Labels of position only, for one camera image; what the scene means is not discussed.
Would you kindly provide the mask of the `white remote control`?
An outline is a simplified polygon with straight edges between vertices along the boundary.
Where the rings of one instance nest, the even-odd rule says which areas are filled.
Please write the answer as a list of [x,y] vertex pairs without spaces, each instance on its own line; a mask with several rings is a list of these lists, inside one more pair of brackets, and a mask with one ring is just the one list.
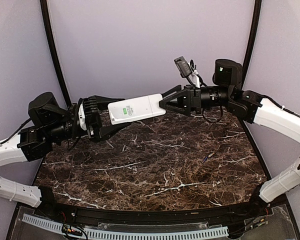
[[132,123],[166,114],[159,106],[163,100],[160,93],[146,95],[108,104],[108,112],[112,125]]

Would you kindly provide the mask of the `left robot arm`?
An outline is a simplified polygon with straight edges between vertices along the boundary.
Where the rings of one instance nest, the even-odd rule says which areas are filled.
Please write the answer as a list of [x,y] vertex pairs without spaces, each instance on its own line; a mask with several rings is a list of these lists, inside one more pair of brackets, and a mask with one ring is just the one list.
[[52,92],[40,94],[28,105],[29,118],[0,141],[0,167],[42,159],[53,150],[53,144],[70,139],[75,143],[83,137],[95,143],[108,140],[129,124],[104,126],[100,111],[120,102],[122,98],[93,95],[63,109]]

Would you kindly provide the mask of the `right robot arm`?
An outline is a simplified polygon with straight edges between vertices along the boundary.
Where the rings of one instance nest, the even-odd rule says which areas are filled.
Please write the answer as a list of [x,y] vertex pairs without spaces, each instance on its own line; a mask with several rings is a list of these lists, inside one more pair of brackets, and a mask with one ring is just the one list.
[[[159,107],[185,116],[201,114],[211,107],[226,108],[238,119],[267,127],[300,143],[300,115],[279,105],[269,96],[242,90],[243,66],[229,59],[217,59],[213,86],[202,80],[180,85],[164,93]],[[300,157],[287,169],[259,185],[245,205],[245,213],[256,217],[278,196],[300,185]]]

